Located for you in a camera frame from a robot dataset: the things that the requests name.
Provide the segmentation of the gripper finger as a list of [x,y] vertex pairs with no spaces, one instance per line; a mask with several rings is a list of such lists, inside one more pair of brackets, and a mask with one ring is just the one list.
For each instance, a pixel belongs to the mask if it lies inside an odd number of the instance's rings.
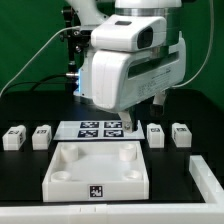
[[132,111],[125,110],[118,113],[122,121],[122,129],[124,132],[133,133],[137,130],[137,121]]
[[156,93],[153,102],[150,105],[150,114],[154,117],[159,117],[164,114],[164,104],[166,101],[166,92],[162,91],[159,93]]

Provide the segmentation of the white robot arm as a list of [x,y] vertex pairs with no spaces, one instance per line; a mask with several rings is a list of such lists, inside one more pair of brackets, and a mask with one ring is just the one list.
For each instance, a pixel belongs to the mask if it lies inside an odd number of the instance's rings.
[[74,95],[135,131],[135,105],[153,98],[162,109],[166,90],[184,78],[183,0],[66,1],[81,22],[78,32],[90,37]]

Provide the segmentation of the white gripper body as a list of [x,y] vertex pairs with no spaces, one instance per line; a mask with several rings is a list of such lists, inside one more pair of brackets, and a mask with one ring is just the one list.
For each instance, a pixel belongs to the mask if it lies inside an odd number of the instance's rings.
[[92,61],[92,98],[101,110],[121,112],[181,82],[186,45],[179,33],[168,54],[154,58],[152,50],[135,53],[98,50]]

